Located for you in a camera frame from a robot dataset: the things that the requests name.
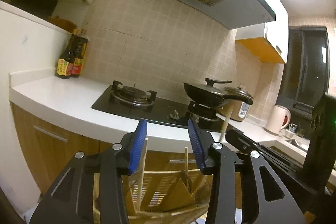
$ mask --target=silver screw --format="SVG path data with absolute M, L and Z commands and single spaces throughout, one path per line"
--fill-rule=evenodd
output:
M 113 150 L 120 150 L 122 149 L 123 146 L 121 145 L 121 143 L 115 143 L 113 146 L 112 146 L 112 149 Z
M 222 149 L 223 148 L 223 145 L 221 143 L 213 143 L 212 144 L 212 147 L 214 149 Z
M 260 157 L 259 152 L 258 152 L 258 151 L 255 151 L 255 150 L 251 151 L 251 152 L 250 152 L 250 155 L 251 155 L 252 157 L 256 158 L 256 159 Z
M 81 159 L 82 157 L 84 157 L 84 152 L 82 152 L 82 151 L 77 152 L 77 153 L 75 154 L 75 158 L 77 158 L 77 159 Z

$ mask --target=cabinet handle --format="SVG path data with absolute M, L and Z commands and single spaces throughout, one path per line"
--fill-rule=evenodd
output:
M 275 46 L 275 49 L 278 51 L 278 53 L 282 54 L 282 50 L 279 48 L 278 45 Z
M 38 127 L 38 126 L 34 126 L 34 129 L 36 129 L 36 130 L 38 130 L 38 131 L 40 131 L 40 132 L 42 132 L 42 133 L 44 133 L 44 134 L 46 134 L 46 135 L 48 135 L 48 136 L 50 136 L 50 137 L 53 137 L 53 138 L 55 138 L 55 139 L 58 139 L 58 140 L 60 140 L 60 141 L 62 141 L 62 142 L 68 142 L 68 140 L 67 139 L 65 139 L 65 138 L 63 138 L 63 137 L 61 137 L 61 136 L 58 136 L 58 135 L 56 135 L 56 134 L 53 134 L 53 133 L 51 133 L 51 132 L 49 132 L 49 131 L 46 131 L 46 130 L 44 130 L 43 128 L 40 128 L 40 127 Z
M 183 164 L 184 160 L 169 160 L 169 163 L 170 164 Z M 194 164 L 194 163 L 196 163 L 196 161 L 195 160 L 188 160 L 188 163 Z

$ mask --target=wok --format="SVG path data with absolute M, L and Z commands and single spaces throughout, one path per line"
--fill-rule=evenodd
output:
M 253 104 L 253 100 L 249 97 L 238 94 L 228 94 L 226 91 L 213 86 L 214 83 L 229 84 L 232 83 L 232 81 L 219 81 L 209 78 L 206 78 L 205 81 L 207 82 L 206 85 L 184 83 L 185 92 L 195 103 L 212 108 L 221 107 L 228 103 L 229 100 L 239 100 L 248 105 Z

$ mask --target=pan lid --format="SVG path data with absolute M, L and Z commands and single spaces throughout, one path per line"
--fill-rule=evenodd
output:
M 246 97 L 249 97 L 249 98 L 253 99 L 251 94 L 247 93 L 246 91 L 244 91 L 240 88 L 227 87 L 227 88 L 224 88 L 224 89 L 228 92 L 236 93 L 236 94 L 243 95 L 243 96 L 246 96 Z
M 211 92 L 211 93 L 214 93 L 216 95 L 220 95 L 220 96 L 223 96 L 223 95 L 226 95 L 227 92 L 225 92 L 224 90 L 221 90 L 221 89 L 218 89 L 216 87 L 213 86 L 213 84 L 229 84 L 229 83 L 232 83 L 232 81 L 221 81 L 221 80 L 215 80 L 215 79 L 210 79 L 210 78 L 206 78 L 205 81 L 207 82 L 207 84 L 199 84 L 199 83 L 186 83 L 188 85 L 192 85 L 196 88 L 199 88 L 199 89 L 202 89 L 202 90 L 205 90 L 205 91 L 208 91 L 208 92 Z

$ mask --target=sink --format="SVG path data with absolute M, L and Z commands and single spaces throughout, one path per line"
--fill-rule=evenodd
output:
M 295 147 L 297 147 L 298 149 L 302 150 L 303 152 L 308 152 L 308 145 L 301 143 L 295 139 L 289 139 L 289 140 L 285 140 L 285 142 L 290 143 L 291 145 L 294 145 Z

